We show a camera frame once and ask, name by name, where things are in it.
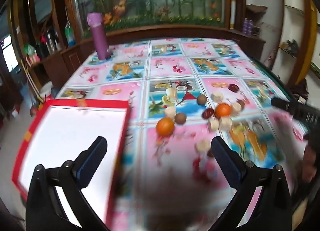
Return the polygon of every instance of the bright window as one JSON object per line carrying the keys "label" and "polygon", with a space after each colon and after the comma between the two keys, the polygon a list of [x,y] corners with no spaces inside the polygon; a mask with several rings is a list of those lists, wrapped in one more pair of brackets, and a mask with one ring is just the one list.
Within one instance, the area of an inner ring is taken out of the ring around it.
{"label": "bright window", "polygon": [[1,43],[1,49],[9,72],[11,72],[12,69],[18,65],[18,61],[16,55],[14,54],[10,35],[4,38],[3,42]]}

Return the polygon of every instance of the floor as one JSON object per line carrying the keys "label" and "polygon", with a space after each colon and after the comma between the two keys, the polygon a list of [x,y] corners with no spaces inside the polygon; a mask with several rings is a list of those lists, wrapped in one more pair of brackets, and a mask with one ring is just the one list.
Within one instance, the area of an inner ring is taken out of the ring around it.
{"label": "floor", "polygon": [[9,212],[19,218],[25,219],[26,210],[20,200],[20,195],[11,181],[13,165],[23,136],[32,122],[30,107],[32,101],[25,89],[24,101],[16,117],[4,121],[0,130],[0,197]]}

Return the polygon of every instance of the table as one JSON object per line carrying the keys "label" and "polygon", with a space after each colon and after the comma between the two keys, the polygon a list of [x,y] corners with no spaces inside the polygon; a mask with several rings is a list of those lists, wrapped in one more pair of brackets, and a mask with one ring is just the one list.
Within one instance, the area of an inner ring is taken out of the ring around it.
{"label": "table", "polygon": [[[267,168],[281,164],[292,190],[306,128],[271,107],[272,97],[288,95],[235,42],[156,39],[111,49],[109,60],[90,55],[57,96],[128,100],[131,105],[111,230],[208,230],[235,194],[213,155],[195,146],[218,135],[245,161]],[[230,91],[229,84],[239,91]],[[217,106],[213,92],[221,92],[226,103],[245,103],[232,118],[234,132],[246,136],[244,148],[230,131],[208,131],[201,114]],[[205,106],[196,103],[200,94],[208,98]],[[176,126],[170,138],[158,138],[155,125],[167,106],[185,113],[187,122]],[[255,155],[256,145],[263,149],[263,159]],[[249,219],[259,193],[257,188],[241,224]]]}

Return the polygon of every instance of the bottle cap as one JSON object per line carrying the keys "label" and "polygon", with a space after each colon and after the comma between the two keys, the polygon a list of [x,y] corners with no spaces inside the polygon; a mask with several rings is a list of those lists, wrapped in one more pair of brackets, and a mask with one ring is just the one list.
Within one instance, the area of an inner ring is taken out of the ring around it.
{"label": "bottle cap", "polygon": [[89,26],[100,25],[102,23],[102,14],[99,12],[88,13],[87,22]]}

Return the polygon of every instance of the orange fruit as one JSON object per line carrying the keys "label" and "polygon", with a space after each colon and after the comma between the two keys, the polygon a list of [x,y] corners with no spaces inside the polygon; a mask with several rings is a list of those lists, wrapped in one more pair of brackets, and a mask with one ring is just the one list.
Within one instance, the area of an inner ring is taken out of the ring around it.
{"label": "orange fruit", "polygon": [[227,103],[221,103],[219,104],[214,112],[214,115],[216,118],[221,118],[223,116],[229,116],[232,112],[232,108]]}
{"label": "orange fruit", "polygon": [[156,125],[156,131],[159,136],[170,136],[173,130],[174,122],[168,117],[162,118]]}

